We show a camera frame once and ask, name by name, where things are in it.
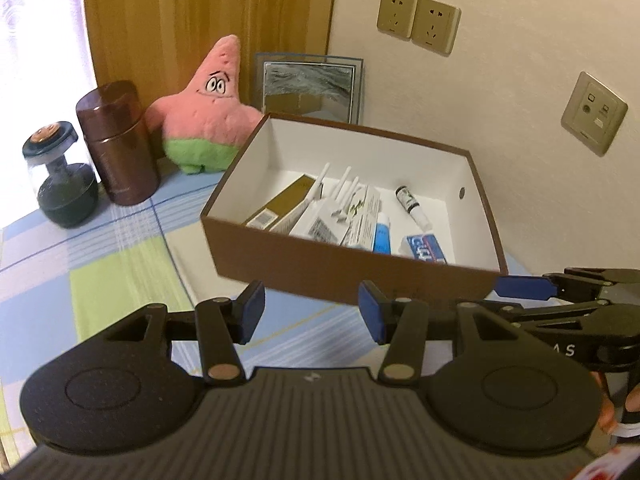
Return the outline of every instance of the beige wall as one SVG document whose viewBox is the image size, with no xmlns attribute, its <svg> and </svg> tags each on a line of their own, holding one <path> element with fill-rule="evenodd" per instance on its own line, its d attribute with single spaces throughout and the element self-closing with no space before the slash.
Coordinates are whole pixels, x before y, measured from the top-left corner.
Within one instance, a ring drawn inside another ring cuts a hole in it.
<svg viewBox="0 0 640 480">
<path fill-rule="evenodd" d="M 533 272 L 640 268 L 640 0 L 441 0 L 462 9 L 449 57 L 379 32 L 379 1 L 334 4 L 330 53 L 365 59 L 363 122 L 470 149 Z M 581 70 L 629 104 L 604 158 L 560 126 Z"/>
</svg>

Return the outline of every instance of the pink plush toy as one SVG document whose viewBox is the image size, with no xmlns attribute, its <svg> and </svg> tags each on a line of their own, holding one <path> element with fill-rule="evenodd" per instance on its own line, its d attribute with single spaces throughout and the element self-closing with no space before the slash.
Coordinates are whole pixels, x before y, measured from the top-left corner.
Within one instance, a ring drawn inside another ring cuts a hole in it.
<svg viewBox="0 0 640 480">
<path fill-rule="evenodd" d="M 262 119 L 238 98 L 239 71 L 238 37 L 220 38 L 187 88 L 146 110 L 146 126 L 162 126 L 164 152 L 185 173 L 226 170 Z"/>
</svg>

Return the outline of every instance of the barcode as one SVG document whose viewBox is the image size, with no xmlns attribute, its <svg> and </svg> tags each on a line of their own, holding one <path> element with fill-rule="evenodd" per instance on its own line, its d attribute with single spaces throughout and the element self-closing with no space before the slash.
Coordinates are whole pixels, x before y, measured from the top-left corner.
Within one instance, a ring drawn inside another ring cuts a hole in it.
<svg viewBox="0 0 640 480">
<path fill-rule="evenodd" d="M 260 211 L 255 217 L 249 220 L 246 223 L 247 227 L 253 227 L 254 229 L 264 230 L 269 227 L 275 220 L 278 218 L 278 215 L 269 209 L 263 209 Z"/>
<path fill-rule="evenodd" d="M 337 244 L 338 238 L 331 232 L 331 229 L 319 218 L 309 229 L 309 236 L 317 242 L 327 242 L 328 244 Z"/>
</svg>

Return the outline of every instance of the glass jar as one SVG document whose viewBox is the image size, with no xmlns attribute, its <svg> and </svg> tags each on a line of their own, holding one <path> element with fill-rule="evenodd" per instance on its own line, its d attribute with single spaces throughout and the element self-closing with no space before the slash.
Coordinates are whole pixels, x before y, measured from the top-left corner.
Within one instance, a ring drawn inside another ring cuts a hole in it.
<svg viewBox="0 0 640 480">
<path fill-rule="evenodd" d="M 98 183 L 84 150 L 69 148 L 78 140 L 71 123 L 43 126 L 22 146 L 31 185 L 41 211 L 69 228 L 89 217 L 98 205 Z"/>
</svg>

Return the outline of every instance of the white tube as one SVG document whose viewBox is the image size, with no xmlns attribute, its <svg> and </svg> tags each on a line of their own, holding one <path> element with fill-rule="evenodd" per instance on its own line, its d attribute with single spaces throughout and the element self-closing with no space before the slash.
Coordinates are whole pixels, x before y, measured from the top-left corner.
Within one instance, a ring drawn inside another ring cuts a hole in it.
<svg viewBox="0 0 640 480">
<path fill-rule="evenodd" d="M 396 198 L 404 210 L 414 219 L 414 222 L 418 224 L 418 227 L 422 229 L 423 233 L 433 229 L 433 225 L 420 207 L 420 203 L 415 199 L 415 196 L 412 195 L 407 186 L 400 186 L 396 189 Z"/>
<path fill-rule="evenodd" d="M 340 204 L 340 209 L 342 210 L 342 214 L 347 214 L 347 209 L 349 209 L 349 204 L 351 203 L 351 197 L 356 192 L 356 188 L 358 187 L 358 183 L 360 181 L 359 177 L 353 179 L 353 182 L 349 186 L 347 193 L 342 197 L 342 203 Z"/>
<path fill-rule="evenodd" d="M 305 196 L 305 203 L 307 204 L 311 203 L 311 201 L 313 200 L 313 197 L 316 196 L 316 193 L 318 192 L 318 189 L 322 184 L 322 180 L 324 179 L 326 172 L 329 171 L 329 166 L 330 164 L 326 163 L 324 165 L 324 168 L 322 168 L 322 171 L 318 175 L 318 178 L 316 178 L 316 181 L 314 182 L 313 186 L 311 186 L 311 189 L 309 189 L 308 193 Z"/>
<path fill-rule="evenodd" d="M 336 202 L 338 200 L 338 195 L 342 191 L 342 186 L 344 185 L 344 181 L 347 180 L 347 177 L 349 176 L 350 171 L 351 171 L 351 166 L 348 166 L 347 169 L 344 170 L 344 173 L 340 178 L 340 182 L 338 182 L 338 185 L 334 188 L 333 192 L 331 193 L 331 198 L 333 198 Z"/>
</svg>

